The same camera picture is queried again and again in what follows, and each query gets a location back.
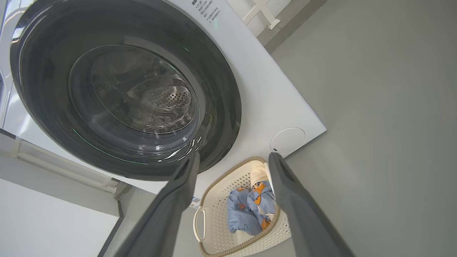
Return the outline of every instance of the white metal frame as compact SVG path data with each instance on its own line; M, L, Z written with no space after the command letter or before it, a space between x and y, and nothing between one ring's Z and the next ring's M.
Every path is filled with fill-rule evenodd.
M248 14L246 14L246 16L243 18L244 23L248 24L254 18L254 16L256 16L257 13L261 12L269 23L268 28L272 30L274 27L276 27L280 20L276 19L271 14L270 10L266 7L268 1L269 0L254 0L255 6L252 7Z
M101 177L105 177L105 180L104 182L100 183L98 181L95 181L91 178L88 178L88 177L85 177L85 176L82 176L80 174L77 174L73 171L69 171L67 169L64 169L62 167L59 167L57 165L54 165L54 164L51 164L47 161L44 161L44 160L41 160L39 158L36 158L30 154L27 154L27 153L24 153L24 152L21 152L21 146L22 145L26 145L26 146L29 146L35 150L38 150L42 153L45 153L47 154L48 156L52 157L52 158L56 158L58 160L61 160L61 161L64 161L65 163L68 163L69 165L73 165L79 169L82 169L82 170L85 170L85 171L88 171L90 173L93 173L93 174L96 174L97 176L101 176ZM14 147L11 151L11 156L15 157L15 158L18 158L18 159L23 159L27 162L31 162L32 164L35 164L39 167L43 167L51 172L54 172L54 173L57 173L59 175L62 175L64 177L67 177L69 179L72 179L72 180L75 180L77 182L80 182L82 184L85 184L87 186L90 186L90 187L94 187L94 188L97 188L97 189L101 189L103 191L106 191L106 192L109 192L109 193L115 193L116 192L116 187L110 187L108 186L108 183L113 179L112 177L110 176L107 176L107 175L104 175L100 172L97 172L97 171L94 171L88 167L85 167L85 166L82 166L80 164L77 164L73 161L70 161L68 159L65 159L55 153L52 153L46 149L43 149L39 146L36 146L32 143L29 143L25 140L22 140L21 138L19 137L16 137L16 140L15 140L15 144L14 144Z

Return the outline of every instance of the laundry basket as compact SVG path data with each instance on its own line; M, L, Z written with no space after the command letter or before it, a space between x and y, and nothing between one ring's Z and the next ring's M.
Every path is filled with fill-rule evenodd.
M276 206L270 225L256 236L244 231L235 234L227 227L227 198L237 188L250 188L250 171L255 164L265 164L260 157L251 157L223 174L205 191L201 206L194 216L194 233L205 257L242 257L273 247L291 236L286 214ZM203 213L203 238L197 231L197 217Z

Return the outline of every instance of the blue garment with cartoon print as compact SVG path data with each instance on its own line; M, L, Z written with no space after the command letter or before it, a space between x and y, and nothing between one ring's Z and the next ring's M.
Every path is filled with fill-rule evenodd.
M248 205L248 195L249 191L244 188L235 189L228 195L227 221L230 233L242 230L251 236L255 236L262 232L258 219Z
M262 229L266 229L275 214L275 195L269 181L254 183L248 194L248 206Z

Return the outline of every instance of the cartoon face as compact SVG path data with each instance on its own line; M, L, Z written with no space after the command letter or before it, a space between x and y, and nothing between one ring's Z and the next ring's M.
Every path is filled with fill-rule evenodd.
M262 193L264 188L265 188L265 185L263 184L263 182L257 182L252 186L252 190L256 191L259 194Z

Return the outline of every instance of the front-loading washing machine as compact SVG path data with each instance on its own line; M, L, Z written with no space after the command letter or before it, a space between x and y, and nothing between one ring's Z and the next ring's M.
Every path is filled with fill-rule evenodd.
M4 130L152 193L325 131L224 0L8 0L0 52Z

